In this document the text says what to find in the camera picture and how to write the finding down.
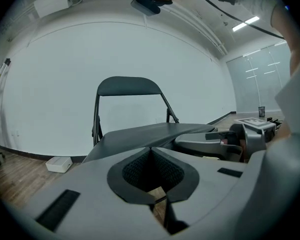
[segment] glass wall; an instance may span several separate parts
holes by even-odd
[[[280,110],[275,96],[290,79],[286,43],[269,46],[228,61],[237,113]]]

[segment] wooden floor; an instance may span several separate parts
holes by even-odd
[[[231,114],[217,122],[215,126],[218,127],[219,131],[226,131],[234,123],[235,119],[250,117],[259,118],[257,113]],[[267,117],[279,120],[284,119],[281,112],[268,112],[264,119],[266,120]],[[38,190],[45,188],[63,175],[63,173],[48,171],[45,165],[46,161],[11,154],[3,150],[0,150],[0,152],[5,154],[5,161],[0,166],[0,197],[18,208],[22,208]],[[79,163],[74,163],[69,171],[78,165]],[[161,187],[151,191],[150,194],[155,199],[165,195]],[[154,216],[162,224],[165,217],[166,204],[165,200],[156,204],[153,211]]]

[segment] black mesh trash can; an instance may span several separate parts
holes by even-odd
[[[259,106],[259,117],[264,118],[266,116],[266,107],[265,106]]]

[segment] black baseboard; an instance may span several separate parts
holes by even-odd
[[[0,145],[0,149],[10,152],[15,155],[25,157],[25,158],[32,158],[32,159],[37,159],[37,160],[42,160],[42,161],[48,161],[53,157],[57,157],[57,155],[43,155],[43,154],[34,154],[34,153],[23,152],[23,151],[15,150],[15,149],[8,148],[8,147],[1,146],[1,145]],[[85,158],[86,158],[85,155],[71,156],[71,160],[73,163],[82,163],[82,161]]]
[[[229,116],[230,114],[236,114],[236,113],[237,113],[236,111],[230,111],[229,113],[227,113],[227,114],[225,114],[225,115],[219,117],[219,118],[216,119],[216,120],[213,120],[212,122],[208,122],[207,124],[208,124],[208,125],[213,125],[213,124],[219,122],[220,120],[224,119],[225,117]]]

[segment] ceiling light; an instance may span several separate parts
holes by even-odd
[[[276,62],[276,63],[272,63],[272,64],[269,64],[268,66],[272,66],[272,65],[275,65],[275,64],[279,64],[280,62]]]
[[[276,43],[274,46],[280,46],[280,45],[283,45],[283,44],[286,44],[286,43],[287,43],[287,41],[282,41],[282,42]]]
[[[255,51],[253,51],[253,52],[249,52],[249,53],[246,53],[246,54],[242,55],[242,57],[246,57],[246,56],[248,56],[248,55],[251,55],[251,54],[254,54],[254,53],[257,53],[257,52],[260,52],[260,51],[261,51],[261,49],[255,50]]]
[[[253,18],[250,18],[250,19],[246,20],[245,23],[241,23],[238,26],[233,27],[232,30],[233,30],[233,32],[235,32],[235,31],[237,31],[239,29],[242,29],[247,24],[251,24],[252,22],[255,22],[257,20],[259,20],[259,17],[257,17],[257,16],[255,16]]]
[[[264,73],[264,75],[265,75],[265,74],[269,74],[269,73],[272,73],[272,72],[275,72],[275,70],[274,70],[274,71],[269,71],[269,72],[266,72],[266,73]]]
[[[246,72],[250,72],[250,71],[252,71],[252,70],[257,70],[257,69],[258,69],[258,67],[253,68],[253,69],[250,69],[250,70],[247,70]]]

